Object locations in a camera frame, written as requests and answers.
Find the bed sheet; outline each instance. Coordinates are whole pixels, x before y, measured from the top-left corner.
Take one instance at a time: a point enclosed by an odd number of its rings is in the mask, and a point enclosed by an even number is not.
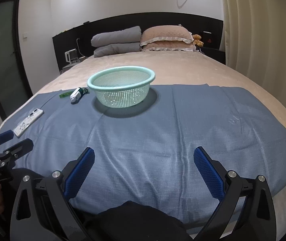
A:
[[[198,146],[242,177],[264,175],[273,196],[286,186],[286,129],[243,88],[154,85],[126,110],[103,106],[94,93],[72,105],[59,97],[63,92],[39,94],[8,120],[1,132],[35,108],[44,111],[0,152],[28,137],[34,149],[16,167],[48,176],[93,148],[95,165],[71,200],[80,210],[96,214],[131,200],[189,227],[205,222],[217,200],[193,162]]]
[[[199,52],[152,51],[86,59],[44,86],[38,93],[84,87],[92,74],[125,65],[144,66],[154,70],[156,79],[152,84],[208,84],[245,88],[286,128],[286,108],[277,99],[247,77]]]

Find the basket rim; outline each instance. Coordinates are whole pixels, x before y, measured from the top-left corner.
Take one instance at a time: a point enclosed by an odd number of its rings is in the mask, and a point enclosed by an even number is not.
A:
[[[116,71],[122,71],[122,70],[135,70],[135,71],[140,71],[143,73],[146,73],[150,75],[148,79],[145,81],[142,81],[140,83],[135,83],[131,85],[126,85],[126,86],[118,86],[118,87],[100,87],[100,86],[95,86],[93,85],[93,81],[95,81],[97,78],[101,77],[102,75],[109,74],[112,72]],[[146,68],[146,67],[141,67],[141,66],[119,66],[119,67],[113,67],[109,68],[106,70],[101,70],[98,73],[93,74],[89,79],[87,80],[87,86],[94,90],[94,91],[104,91],[104,92],[117,92],[117,91],[123,91],[123,90],[129,90],[129,89],[136,89],[139,87],[143,87],[147,84],[150,84],[152,81],[155,80],[155,73],[154,71]]]

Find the gray pillow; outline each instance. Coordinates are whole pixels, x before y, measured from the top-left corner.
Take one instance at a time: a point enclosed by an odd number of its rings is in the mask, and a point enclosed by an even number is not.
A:
[[[94,51],[94,58],[121,53],[135,53],[140,51],[140,43],[117,43],[99,47]]]
[[[141,40],[141,28],[135,26],[122,31],[110,32],[110,33],[100,33],[96,34],[92,38],[92,46],[101,47],[109,44],[115,43],[134,43]]]

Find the teddy bear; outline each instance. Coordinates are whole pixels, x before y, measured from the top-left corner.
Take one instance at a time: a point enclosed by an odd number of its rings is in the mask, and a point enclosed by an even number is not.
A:
[[[198,47],[200,47],[200,48],[202,48],[203,45],[204,45],[204,42],[200,41],[201,40],[201,36],[199,36],[198,34],[194,34],[194,35],[192,35],[192,37],[194,39],[193,44],[198,46]]]

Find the power cord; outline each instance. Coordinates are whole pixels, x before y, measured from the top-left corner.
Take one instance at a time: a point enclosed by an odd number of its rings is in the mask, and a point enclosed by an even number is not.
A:
[[[201,48],[199,48],[198,51],[199,51],[200,53],[202,53],[202,54],[205,55],[205,53],[201,51]]]
[[[77,48],[78,48],[79,54],[80,54],[81,56],[85,57],[85,58],[88,58],[88,57],[86,57],[85,55],[83,55],[83,54],[81,53],[81,51],[80,51],[80,49],[79,49],[79,46],[78,46],[78,40],[79,40],[79,38],[76,39],[76,43],[77,43]]]

